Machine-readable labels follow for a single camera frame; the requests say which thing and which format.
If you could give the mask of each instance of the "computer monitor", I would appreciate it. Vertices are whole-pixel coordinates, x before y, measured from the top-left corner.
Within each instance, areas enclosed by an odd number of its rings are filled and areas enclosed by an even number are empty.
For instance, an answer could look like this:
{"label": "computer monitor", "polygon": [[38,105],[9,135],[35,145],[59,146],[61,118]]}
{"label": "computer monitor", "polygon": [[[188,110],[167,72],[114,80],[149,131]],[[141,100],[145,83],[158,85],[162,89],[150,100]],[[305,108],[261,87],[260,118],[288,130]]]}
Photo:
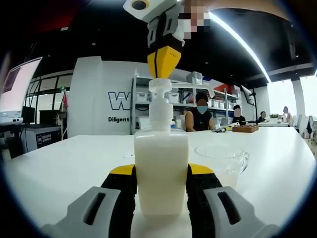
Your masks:
{"label": "computer monitor", "polygon": [[241,88],[242,88],[242,91],[244,92],[244,95],[246,97],[247,103],[250,104],[250,105],[255,106],[256,103],[255,103],[255,100],[254,100],[254,94],[249,89],[247,89],[244,86],[241,86]]}
{"label": "computer monitor", "polygon": [[0,118],[21,117],[25,95],[41,59],[30,60],[9,71],[1,91]]}

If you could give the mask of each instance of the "shelving unit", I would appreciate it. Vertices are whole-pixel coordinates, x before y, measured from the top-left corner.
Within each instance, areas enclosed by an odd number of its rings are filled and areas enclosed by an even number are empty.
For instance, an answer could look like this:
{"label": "shelving unit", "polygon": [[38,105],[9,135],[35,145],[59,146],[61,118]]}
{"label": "shelving unit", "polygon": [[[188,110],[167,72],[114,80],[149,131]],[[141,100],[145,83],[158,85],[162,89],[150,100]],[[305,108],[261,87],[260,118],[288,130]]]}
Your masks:
{"label": "shelving unit", "polygon": [[[137,86],[139,87],[148,87],[149,86],[149,81],[151,81],[152,78],[146,78],[146,77],[139,77],[137,69],[134,72],[134,77],[132,78],[132,87],[131,87],[131,110],[130,110],[130,131],[131,134],[133,135],[136,132],[135,129],[135,125],[136,125],[136,106],[146,106],[148,107],[149,104],[151,104],[151,102],[136,102],[136,92],[137,92]],[[178,81],[178,80],[171,80],[172,83],[188,83],[186,81]],[[182,89],[179,91],[180,93],[180,97],[184,98],[184,92],[193,92],[193,96],[195,99],[196,96],[196,89]],[[225,105],[228,105],[228,101],[232,100],[239,100],[240,98],[235,96],[235,95],[231,95],[231,94],[227,94],[226,93],[226,89],[225,92],[220,92],[217,90],[214,90],[215,95],[218,98],[222,98],[225,101]],[[174,109],[178,110],[178,111],[185,111],[186,109],[190,109],[190,108],[194,108],[196,106],[195,101],[193,104],[183,104],[183,103],[172,103],[174,105]],[[222,108],[213,108],[213,107],[208,107],[208,111],[213,112],[214,116],[216,114],[216,112],[225,112],[225,116],[226,116],[226,120],[228,121],[229,118],[229,112],[233,112],[232,109],[227,109],[228,106],[226,106],[226,108],[222,109]]]}

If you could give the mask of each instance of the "person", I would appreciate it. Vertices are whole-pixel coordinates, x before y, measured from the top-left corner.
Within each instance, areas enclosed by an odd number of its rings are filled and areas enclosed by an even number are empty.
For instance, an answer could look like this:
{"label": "person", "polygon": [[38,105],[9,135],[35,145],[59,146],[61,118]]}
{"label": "person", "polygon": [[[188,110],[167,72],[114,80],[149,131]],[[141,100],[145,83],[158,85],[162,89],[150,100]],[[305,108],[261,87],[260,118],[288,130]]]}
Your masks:
{"label": "person", "polygon": [[196,107],[186,113],[186,131],[202,131],[213,129],[213,121],[208,109],[208,96],[204,92],[196,94]]}
{"label": "person", "polygon": [[292,114],[288,111],[288,107],[287,106],[284,107],[283,112],[284,112],[284,114],[286,114],[286,122],[292,124],[293,123]]}
{"label": "person", "polygon": [[258,123],[260,123],[260,122],[265,122],[265,118],[266,118],[266,113],[263,111],[263,112],[261,112],[261,114],[260,114],[261,116],[259,117],[259,119],[258,119]]}
{"label": "person", "polygon": [[246,119],[244,116],[241,115],[241,107],[239,105],[235,105],[233,107],[233,115],[234,118],[232,120],[232,123],[238,122],[240,125],[245,125],[246,124]]}

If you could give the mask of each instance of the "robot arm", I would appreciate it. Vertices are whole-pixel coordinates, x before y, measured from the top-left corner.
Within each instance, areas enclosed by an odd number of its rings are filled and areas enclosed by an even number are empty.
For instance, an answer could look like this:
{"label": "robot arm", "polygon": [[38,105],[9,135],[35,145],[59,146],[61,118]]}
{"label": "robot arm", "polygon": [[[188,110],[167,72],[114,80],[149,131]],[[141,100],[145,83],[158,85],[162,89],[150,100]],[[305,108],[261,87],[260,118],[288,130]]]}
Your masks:
{"label": "robot arm", "polygon": [[184,41],[183,6],[176,0],[127,0],[123,8],[148,23],[148,64],[153,78],[168,78],[176,68]]}

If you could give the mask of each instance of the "glass cup handle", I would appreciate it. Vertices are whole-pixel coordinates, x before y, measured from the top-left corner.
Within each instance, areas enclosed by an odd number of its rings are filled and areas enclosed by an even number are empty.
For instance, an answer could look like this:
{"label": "glass cup handle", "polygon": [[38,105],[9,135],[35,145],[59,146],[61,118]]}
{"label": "glass cup handle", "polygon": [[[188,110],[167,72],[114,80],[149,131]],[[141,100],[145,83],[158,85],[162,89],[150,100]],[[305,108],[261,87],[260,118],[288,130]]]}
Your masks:
{"label": "glass cup handle", "polygon": [[243,164],[242,164],[242,168],[241,168],[241,171],[240,173],[243,173],[244,170],[246,170],[247,166],[248,166],[248,163],[249,163],[249,153],[248,152],[244,152],[243,153]]}

